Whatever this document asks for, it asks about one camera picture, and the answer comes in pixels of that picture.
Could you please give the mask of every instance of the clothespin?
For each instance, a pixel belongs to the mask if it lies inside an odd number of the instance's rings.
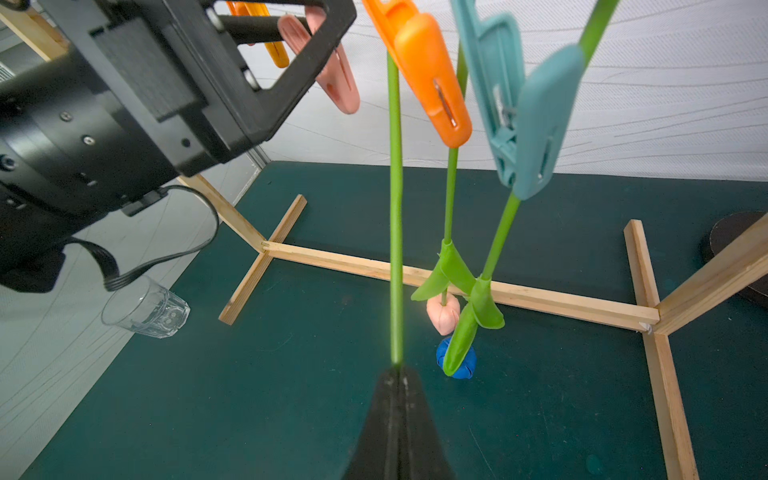
[[[472,121],[435,18],[419,13],[411,0],[362,4],[443,143],[462,146],[472,134]]]
[[[306,22],[312,33],[320,28],[326,19],[326,13],[320,7],[306,6]],[[293,15],[284,15],[277,21],[280,35],[293,53],[299,54],[304,45],[310,41],[310,34]],[[360,93],[357,91],[355,77],[346,58],[344,47],[333,51],[323,71],[315,78],[321,88],[328,94],[333,103],[345,114],[353,114],[360,108]]]
[[[520,31],[512,15],[481,20],[474,0],[451,0],[475,97],[499,180],[527,200],[552,178],[586,68],[568,45],[525,78]]]
[[[268,17],[270,11],[263,3],[252,2],[227,2],[230,13],[235,16]],[[278,68],[285,68],[290,63],[288,52],[281,41],[265,43],[266,50],[270,53],[272,61]]]

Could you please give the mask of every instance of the green tabletop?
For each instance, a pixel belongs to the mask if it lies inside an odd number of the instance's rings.
[[[444,170],[406,169],[406,265],[437,260],[444,186]],[[268,236],[297,194],[308,205],[287,243],[387,260],[386,167],[272,163],[237,209]],[[494,279],[633,303],[622,230],[637,218],[664,298],[701,267],[714,222],[765,209],[766,194],[555,175],[522,204]],[[474,273],[507,195],[495,172],[458,173],[454,241]],[[134,336],[23,478],[339,478],[389,363],[389,285],[274,260],[225,325],[217,316],[255,256],[222,227],[174,285],[192,309],[184,328]],[[436,364],[425,305],[406,301],[406,362],[458,477],[664,478],[640,333],[501,309],[506,327],[478,332],[475,377],[455,380]],[[732,298],[671,343],[701,478],[766,478],[766,311]]]

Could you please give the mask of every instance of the clear drinking glass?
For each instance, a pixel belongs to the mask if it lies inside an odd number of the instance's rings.
[[[145,275],[110,297],[101,322],[163,339],[178,332],[189,314],[187,302]]]

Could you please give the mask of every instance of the wooden stick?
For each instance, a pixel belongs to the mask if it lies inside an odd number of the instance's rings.
[[[356,275],[389,280],[389,263],[367,258],[351,257],[340,253],[295,247],[284,243],[263,242],[264,251],[275,258],[290,260],[306,265],[320,266],[331,270],[354,273]],[[407,285],[419,286],[431,272],[412,266],[402,269],[402,281]],[[620,328],[643,332],[643,324],[657,323],[658,311],[645,306],[627,305],[570,293],[551,292],[528,286],[492,282],[494,301],[504,305],[518,306],[539,312],[568,316],[588,322],[618,326]],[[452,293],[460,293],[455,287]]]
[[[627,255],[637,304],[656,306],[659,303],[659,292],[656,288],[654,270],[650,264],[642,222],[630,220],[624,228],[624,239],[627,242]],[[690,442],[669,337],[661,333],[645,333],[643,344],[648,362],[650,387],[654,394],[667,478],[697,480],[699,473],[696,469],[694,447]]]
[[[290,229],[293,228],[293,225],[296,223],[296,220],[299,219],[299,215],[302,210],[304,210],[305,206],[306,198],[304,198],[303,195],[297,195],[286,214],[283,215],[283,219],[278,223],[275,231],[272,232],[270,241],[283,242],[288,236]],[[259,280],[261,280],[261,276],[264,275],[266,268],[272,262],[272,259],[272,255],[268,252],[259,254],[256,261],[254,261],[253,265],[248,269],[248,273],[246,273],[245,277],[240,281],[240,285],[237,286],[235,293],[232,294],[229,303],[227,303],[224,310],[221,311],[219,320],[228,325],[232,325],[235,322],[237,316],[240,315],[240,311],[248,301],[248,297],[253,293],[253,289],[256,288]]]
[[[0,7],[0,20],[45,61],[67,53],[68,42],[32,8],[16,12]]]
[[[264,235],[259,233],[213,185],[209,184],[208,180],[203,178],[202,175],[195,175],[194,177],[179,177],[179,182],[205,195],[216,207],[219,218],[229,225],[235,233],[240,235],[240,238],[255,248],[257,252],[263,253],[261,242],[265,240]]]
[[[767,273],[768,215],[659,303],[655,331],[669,335]]]

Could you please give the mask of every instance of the green leaf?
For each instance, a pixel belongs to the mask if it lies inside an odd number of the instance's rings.
[[[445,352],[442,371],[447,376],[452,376],[462,366],[469,347],[475,341],[477,331],[478,324],[475,321],[475,312],[470,303],[464,307],[461,316],[458,318],[458,325],[453,333],[453,337],[451,337],[451,344],[448,345],[448,351]]]
[[[491,295],[491,280],[478,278],[469,295],[478,325],[486,329],[500,329],[504,326],[504,315],[498,309]]]
[[[470,293],[475,285],[475,278],[462,260],[462,256],[458,254],[453,242],[446,243],[443,240],[440,247],[440,260],[429,278],[411,295],[411,300],[417,302],[429,300],[444,292],[450,283],[464,293]]]

